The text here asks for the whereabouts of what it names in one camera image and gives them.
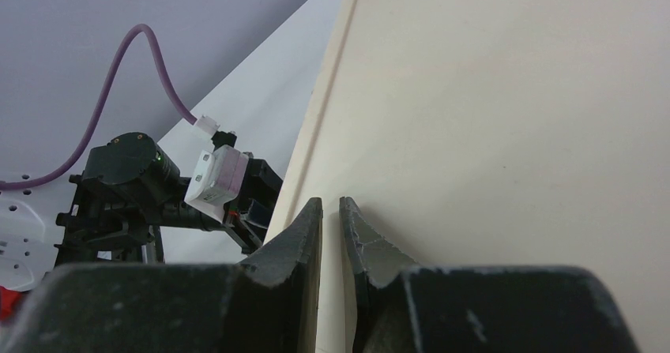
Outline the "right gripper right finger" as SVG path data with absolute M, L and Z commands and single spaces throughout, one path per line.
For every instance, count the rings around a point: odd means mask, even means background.
M 575 266 L 423 266 L 339 204 L 350 352 L 636 352 L 609 290 Z

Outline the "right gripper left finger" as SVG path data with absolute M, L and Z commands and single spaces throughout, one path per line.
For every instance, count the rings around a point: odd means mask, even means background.
M 4 352 L 312 352 L 322 201 L 236 264 L 56 269 L 2 334 Z

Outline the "pastel wooden drawer chest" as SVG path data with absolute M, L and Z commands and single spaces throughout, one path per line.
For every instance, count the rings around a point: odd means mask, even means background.
M 322 199 L 319 352 L 347 196 L 424 264 L 588 269 L 668 351 L 669 0 L 344 0 L 269 229 Z

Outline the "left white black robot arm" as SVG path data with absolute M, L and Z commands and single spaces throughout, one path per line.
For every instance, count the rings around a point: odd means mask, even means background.
M 238 151 L 232 134 L 217 132 L 212 142 L 184 177 L 147 134 L 117 136 L 70 176 L 70 209 L 51 221 L 2 195 L 1 285 L 30 291 L 54 267 L 75 262 L 163 262 L 162 227 L 222 231 L 245 255 L 259 249 L 282 179 Z

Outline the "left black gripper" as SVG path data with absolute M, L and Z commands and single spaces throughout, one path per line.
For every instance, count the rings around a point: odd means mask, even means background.
M 68 212 L 56 223 L 65 230 L 57 265 L 101 261 L 164 261 L 162 227 L 222 231 L 251 254 L 263 243 L 282 179 L 265 160 L 250 157 L 238 197 L 224 206 L 219 223 L 184 201 L 192 178 L 183 177 L 148 135 L 125 133 L 91 150 L 85 169 L 70 177 L 76 186 Z

